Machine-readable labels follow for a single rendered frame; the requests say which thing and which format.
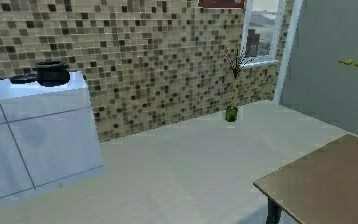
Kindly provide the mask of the house plant in green pot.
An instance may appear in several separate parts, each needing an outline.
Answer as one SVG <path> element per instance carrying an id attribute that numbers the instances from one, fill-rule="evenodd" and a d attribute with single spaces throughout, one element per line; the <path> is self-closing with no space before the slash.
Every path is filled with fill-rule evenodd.
<path id="1" fill-rule="evenodd" d="M 232 82 L 232 95 L 229 104 L 226 107 L 225 120 L 227 122 L 235 122 L 238 117 L 238 107 L 235 105 L 235 98 L 237 96 L 238 89 L 238 77 L 240 72 L 245 68 L 245 66 L 252 62 L 250 58 L 250 53 L 252 49 L 237 49 L 234 55 L 231 55 L 229 50 L 226 50 L 225 59 L 228 62 L 229 71 L 232 73 L 233 82 Z"/>

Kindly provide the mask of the white framed window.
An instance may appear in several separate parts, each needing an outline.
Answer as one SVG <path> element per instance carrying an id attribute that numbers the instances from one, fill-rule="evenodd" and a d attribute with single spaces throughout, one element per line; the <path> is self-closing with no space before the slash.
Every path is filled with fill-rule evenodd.
<path id="1" fill-rule="evenodd" d="M 241 47 L 245 68 L 276 63 L 286 0 L 245 0 Z"/>

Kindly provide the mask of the red framed picture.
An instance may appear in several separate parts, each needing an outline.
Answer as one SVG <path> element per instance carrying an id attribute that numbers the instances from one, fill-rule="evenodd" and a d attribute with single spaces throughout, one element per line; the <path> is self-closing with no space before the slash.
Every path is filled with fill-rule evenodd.
<path id="1" fill-rule="evenodd" d="M 198 6 L 202 8 L 243 9 L 245 0 L 198 0 Z"/>

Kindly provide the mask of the white kitchen cabinet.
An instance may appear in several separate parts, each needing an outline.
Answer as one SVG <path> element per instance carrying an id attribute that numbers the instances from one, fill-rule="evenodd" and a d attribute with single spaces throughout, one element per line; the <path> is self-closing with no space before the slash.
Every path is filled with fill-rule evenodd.
<path id="1" fill-rule="evenodd" d="M 104 169 L 88 86 L 0 80 L 0 208 Z"/>

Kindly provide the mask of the black pot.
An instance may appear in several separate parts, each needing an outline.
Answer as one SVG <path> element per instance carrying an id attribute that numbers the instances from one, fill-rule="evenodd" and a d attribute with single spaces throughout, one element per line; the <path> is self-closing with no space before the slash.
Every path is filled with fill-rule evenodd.
<path id="1" fill-rule="evenodd" d="M 41 86 L 52 87 L 67 84 L 70 80 L 69 65 L 60 60 L 38 62 L 32 68 Z"/>

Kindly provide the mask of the grey room door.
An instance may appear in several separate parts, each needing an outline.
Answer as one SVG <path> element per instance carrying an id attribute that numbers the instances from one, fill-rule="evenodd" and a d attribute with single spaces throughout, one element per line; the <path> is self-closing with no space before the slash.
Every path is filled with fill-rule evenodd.
<path id="1" fill-rule="evenodd" d="M 280 103 L 358 135 L 358 0 L 303 0 Z"/>

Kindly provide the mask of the brown table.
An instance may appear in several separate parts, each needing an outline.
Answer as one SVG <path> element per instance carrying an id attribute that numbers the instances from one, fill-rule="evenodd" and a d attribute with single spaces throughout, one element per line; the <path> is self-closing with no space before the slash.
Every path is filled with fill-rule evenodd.
<path id="1" fill-rule="evenodd" d="M 358 224 L 358 137 L 346 134 L 253 182 L 268 198 L 265 224 Z"/>

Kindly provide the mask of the black frying pan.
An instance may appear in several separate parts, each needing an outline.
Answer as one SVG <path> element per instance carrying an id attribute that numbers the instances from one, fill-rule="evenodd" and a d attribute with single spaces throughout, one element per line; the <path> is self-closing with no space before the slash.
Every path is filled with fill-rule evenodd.
<path id="1" fill-rule="evenodd" d="M 35 82 L 36 80 L 37 77 L 34 74 L 16 75 L 9 79 L 12 84 L 26 84 Z"/>

